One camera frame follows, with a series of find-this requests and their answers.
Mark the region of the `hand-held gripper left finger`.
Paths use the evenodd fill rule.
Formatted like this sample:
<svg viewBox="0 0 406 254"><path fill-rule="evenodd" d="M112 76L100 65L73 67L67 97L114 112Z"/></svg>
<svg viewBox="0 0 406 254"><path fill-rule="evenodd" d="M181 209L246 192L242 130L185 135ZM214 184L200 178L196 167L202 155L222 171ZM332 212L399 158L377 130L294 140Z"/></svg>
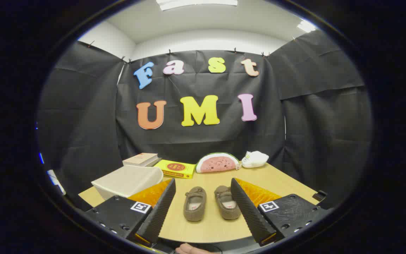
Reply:
<svg viewBox="0 0 406 254"><path fill-rule="evenodd" d="M176 181L166 180L129 198L114 195L84 215L110 234L152 247L157 243L175 194Z"/></svg>

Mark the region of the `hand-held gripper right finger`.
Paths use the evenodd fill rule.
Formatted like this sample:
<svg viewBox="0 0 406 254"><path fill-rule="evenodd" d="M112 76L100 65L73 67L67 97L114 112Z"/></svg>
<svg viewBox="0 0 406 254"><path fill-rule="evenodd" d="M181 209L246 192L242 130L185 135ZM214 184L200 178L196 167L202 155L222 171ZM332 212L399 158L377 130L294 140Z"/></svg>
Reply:
<svg viewBox="0 0 406 254"><path fill-rule="evenodd" d="M332 212L331 208L312 204L297 194L279 196L235 177L230 191L260 246L305 230Z"/></svg>

